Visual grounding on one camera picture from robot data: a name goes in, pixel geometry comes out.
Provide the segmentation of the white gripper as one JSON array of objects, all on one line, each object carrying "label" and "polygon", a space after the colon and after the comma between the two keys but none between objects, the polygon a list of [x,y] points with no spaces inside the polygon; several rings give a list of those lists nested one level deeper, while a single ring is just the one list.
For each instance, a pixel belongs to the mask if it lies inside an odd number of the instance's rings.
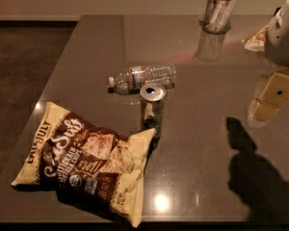
[{"label": "white gripper", "polygon": [[[289,66],[289,0],[276,11],[268,24],[266,58]],[[268,123],[289,102],[289,67],[263,76],[248,109],[249,123]]]}]

